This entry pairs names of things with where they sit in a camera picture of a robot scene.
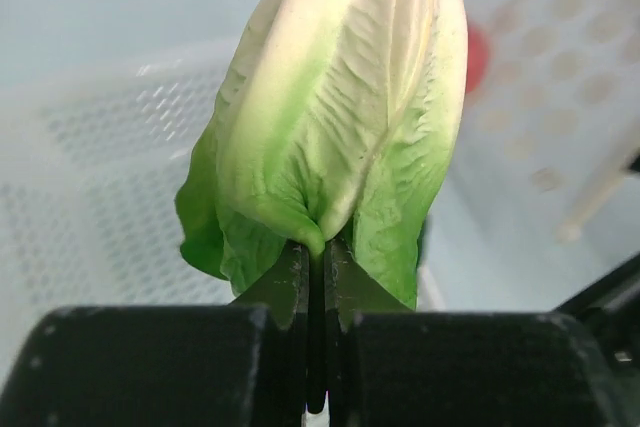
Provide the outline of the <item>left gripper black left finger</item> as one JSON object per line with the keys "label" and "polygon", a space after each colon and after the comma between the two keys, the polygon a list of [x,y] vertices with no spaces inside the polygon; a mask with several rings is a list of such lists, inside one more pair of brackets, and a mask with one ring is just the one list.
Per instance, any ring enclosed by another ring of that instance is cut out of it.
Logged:
{"label": "left gripper black left finger", "polygon": [[309,299],[309,253],[306,247],[288,241],[275,264],[245,292],[234,306],[266,306],[281,330],[295,325],[306,329]]}

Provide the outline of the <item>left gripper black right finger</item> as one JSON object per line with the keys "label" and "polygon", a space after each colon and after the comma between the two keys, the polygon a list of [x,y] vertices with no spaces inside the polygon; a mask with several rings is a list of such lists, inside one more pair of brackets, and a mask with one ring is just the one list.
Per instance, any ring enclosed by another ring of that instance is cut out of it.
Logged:
{"label": "left gripper black right finger", "polygon": [[325,312],[346,333],[357,314],[408,313],[355,260],[344,239],[332,239],[324,252]]}

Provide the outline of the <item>fake green lettuce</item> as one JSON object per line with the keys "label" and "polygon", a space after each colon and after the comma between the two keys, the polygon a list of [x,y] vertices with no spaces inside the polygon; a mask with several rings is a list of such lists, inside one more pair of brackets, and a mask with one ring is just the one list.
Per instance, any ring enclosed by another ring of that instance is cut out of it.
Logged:
{"label": "fake green lettuce", "polygon": [[175,197],[182,258],[241,294],[287,242],[344,235],[414,308],[467,58],[463,0],[260,0]]}

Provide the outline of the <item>fake red orange pepper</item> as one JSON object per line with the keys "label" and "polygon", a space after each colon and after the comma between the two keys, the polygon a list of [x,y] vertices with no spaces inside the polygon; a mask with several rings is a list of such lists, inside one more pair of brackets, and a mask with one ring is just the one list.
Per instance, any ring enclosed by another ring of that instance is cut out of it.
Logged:
{"label": "fake red orange pepper", "polygon": [[491,49],[484,31],[468,24],[468,59],[466,93],[471,94],[482,83],[490,61]]}

